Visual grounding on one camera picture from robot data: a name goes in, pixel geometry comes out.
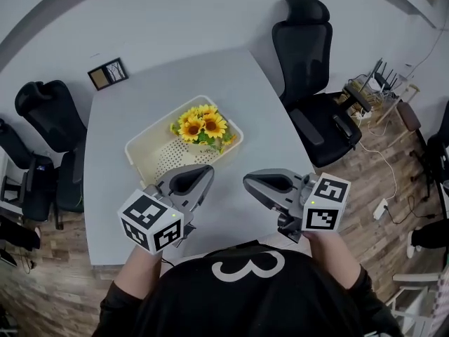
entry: yellow flower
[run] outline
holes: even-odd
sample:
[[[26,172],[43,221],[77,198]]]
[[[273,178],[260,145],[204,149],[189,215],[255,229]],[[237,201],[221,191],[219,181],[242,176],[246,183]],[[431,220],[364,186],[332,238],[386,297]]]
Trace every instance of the yellow flower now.
[[[184,114],[182,114],[177,122],[179,122],[180,125],[182,126],[189,120],[189,117],[196,117],[197,114],[198,114],[198,108],[193,107],[189,111],[186,111]]]
[[[215,114],[217,110],[217,107],[213,105],[199,105],[198,107],[198,113],[203,115]]]
[[[234,142],[234,140],[237,138],[237,136],[236,135],[232,135],[232,137],[228,140],[228,141],[223,141],[222,140],[222,144],[223,145],[231,145],[233,142]]]
[[[198,140],[198,134],[204,127],[204,121],[198,117],[190,116],[187,122],[181,125],[179,133],[185,141]]]
[[[204,132],[210,138],[222,138],[227,129],[226,120],[219,114],[206,114],[203,116]]]
[[[170,124],[170,131],[173,132],[176,136],[180,134],[179,132],[177,132],[175,124]]]

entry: wood plank floor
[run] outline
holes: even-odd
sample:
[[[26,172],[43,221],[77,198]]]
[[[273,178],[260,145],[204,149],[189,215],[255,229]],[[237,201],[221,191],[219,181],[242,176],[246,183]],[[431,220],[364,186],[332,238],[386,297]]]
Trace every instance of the wood plank floor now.
[[[372,130],[381,134],[384,124]],[[424,179],[411,183],[410,177],[421,171],[411,150],[421,152],[416,136],[404,143],[387,148],[401,132],[398,121],[389,124],[382,137],[369,134],[365,124],[362,143],[366,148],[381,151],[394,169],[398,188],[389,208],[395,221],[402,221],[409,213],[408,196],[415,197],[416,214],[440,213],[441,205],[433,186],[431,199],[421,203],[425,194]],[[388,299],[397,286],[394,273],[436,272],[441,269],[443,251],[422,251],[411,260],[406,258],[408,231],[431,221],[412,214],[395,225],[388,215],[373,219],[373,211],[383,197],[391,196],[394,183],[389,167],[377,153],[364,151],[357,145],[338,162],[322,168],[352,182],[349,203],[340,232],[349,248],[373,278],[374,287],[382,300]],[[95,267],[89,263],[86,228],[82,215],[66,213],[65,229],[56,231],[52,223],[41,226],[42,246],[30,254],[36,263],[29,274],[22,268],[20,250],[8,246],[19,268],[0,265],[0,303],[19,321],[23,336],[89,336],[98,322],[99,304],[119,271],[119,267]],[[275,239],[288,249],[307,250],[307,241],[289,244],[283,237]]]

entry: black picture frame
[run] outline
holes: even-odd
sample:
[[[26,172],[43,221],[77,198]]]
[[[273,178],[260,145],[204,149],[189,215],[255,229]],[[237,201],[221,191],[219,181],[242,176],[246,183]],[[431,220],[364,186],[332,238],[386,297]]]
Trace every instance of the black picture frame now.
[[[129,78],[120,58],[111,60],[99,67],[96,67],[95,69],[89,71],[88,75],[97,91]]]

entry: sunflower bouquet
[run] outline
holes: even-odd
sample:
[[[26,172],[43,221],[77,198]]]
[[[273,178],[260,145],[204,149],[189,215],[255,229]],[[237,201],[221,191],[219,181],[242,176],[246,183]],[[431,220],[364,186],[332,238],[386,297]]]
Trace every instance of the sunflower bouquet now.
[[[170,124],[170,131],[186,143],[208,145],[220,154],[236,139],[236,135],[229,132],[227,121],[213,105],[192,107]]]

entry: plastic basket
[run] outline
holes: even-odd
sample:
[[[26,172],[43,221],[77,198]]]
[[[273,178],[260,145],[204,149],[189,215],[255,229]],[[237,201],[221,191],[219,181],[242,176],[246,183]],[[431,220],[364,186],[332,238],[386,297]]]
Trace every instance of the plastic basket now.
[[[176,110],[167,114],[150,127],[135,136],[125,146],[125,153],[141,177],[140,184],[146,188],[154,184],[168,170],[191,164],[210,164],[215,168],[229,162],[243,141],[243,133],[237,125],[218,111],[227,120],[229,132],[236,135],[232,145],[226,146],[222,154],[208,146],[187,144],[170,132],[170,124],[194,106],[215,105],[204,95],[196,96]]]

